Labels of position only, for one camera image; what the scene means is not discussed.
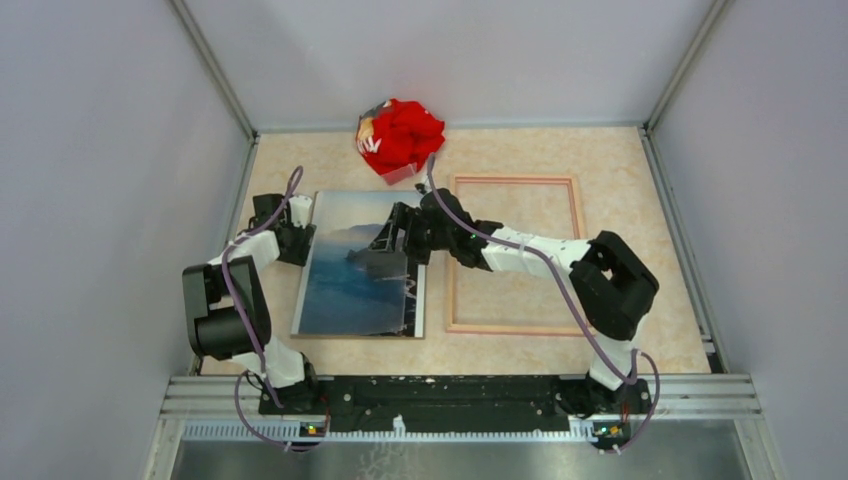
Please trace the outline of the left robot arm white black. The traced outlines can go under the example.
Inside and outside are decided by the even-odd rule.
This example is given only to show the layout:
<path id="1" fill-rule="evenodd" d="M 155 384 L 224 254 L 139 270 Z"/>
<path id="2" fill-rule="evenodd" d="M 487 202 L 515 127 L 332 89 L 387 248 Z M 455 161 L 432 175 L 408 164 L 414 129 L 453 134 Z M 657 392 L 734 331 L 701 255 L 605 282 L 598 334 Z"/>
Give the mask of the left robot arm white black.
<path id="1" fill-rule="evenodd" d="M 242 366 L 272 410 L 308 413 L 320 386 L 306 355 L 273 332 L 260 273 L 275 262 L 303 267 L 315 227 L 309 196 L 254 197 L 254 215 L 217 257 L 182 272 L 187 335 L 194 353 Z"/>

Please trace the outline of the landscape photo print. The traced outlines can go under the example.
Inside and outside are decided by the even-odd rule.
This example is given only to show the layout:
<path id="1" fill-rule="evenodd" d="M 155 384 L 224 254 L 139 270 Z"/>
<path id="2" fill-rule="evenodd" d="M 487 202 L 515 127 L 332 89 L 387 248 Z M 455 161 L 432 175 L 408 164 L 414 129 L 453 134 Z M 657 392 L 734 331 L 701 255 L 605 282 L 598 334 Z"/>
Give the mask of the landscape photo print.
<path id="1" fill-rule="evenodd" d="M 417 290 L 426 284 L 426 268 L 400 251 L 368 249 L 395 203 L 419 201 L 414 191 L 316 193 L 316 230 L 301 276 L 294 337 L 424 336 L 425 303 Z"/>

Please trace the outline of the pink wooden picture frame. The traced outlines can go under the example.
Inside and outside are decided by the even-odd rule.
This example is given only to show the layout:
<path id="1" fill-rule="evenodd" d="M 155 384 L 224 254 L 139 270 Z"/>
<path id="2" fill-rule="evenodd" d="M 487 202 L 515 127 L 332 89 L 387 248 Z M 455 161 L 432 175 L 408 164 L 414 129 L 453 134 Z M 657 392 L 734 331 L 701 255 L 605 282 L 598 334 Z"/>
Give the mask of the pink wooden picture frame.
<path id="1" fill-rule="evenodd" d="M 544 261 L 562 278 L 586 250 L 579 183 L 571 175 L 454 174 L 451 192 L 473 218 L 503 223 L 491 271 L 447 263 L 446 330 L 452 334 L 582 337 Z"/>

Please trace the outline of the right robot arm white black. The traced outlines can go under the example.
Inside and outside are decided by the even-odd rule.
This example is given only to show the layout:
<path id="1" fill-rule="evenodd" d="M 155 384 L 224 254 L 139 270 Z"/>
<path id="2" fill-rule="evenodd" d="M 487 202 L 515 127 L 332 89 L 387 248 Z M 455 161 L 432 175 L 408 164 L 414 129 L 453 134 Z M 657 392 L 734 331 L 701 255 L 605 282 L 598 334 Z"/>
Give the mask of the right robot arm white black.
<path id="1" fill-rule="evenodd" d="M 612 412 L 637 383 L 640 353 L 634 341 L 660 285 L 614 232 L 576 240 L 520 232 L 473 219 L 448 189 L 440 188 L 425 194 L 417 207 L 395 203 L 367 250 L 402 253 L 415 265 L 426 265 L 433 252 L 445 251 L 470 269 L 554 281 L 594 352 L 583 384 L 560 402 L 572 415 Z"/>

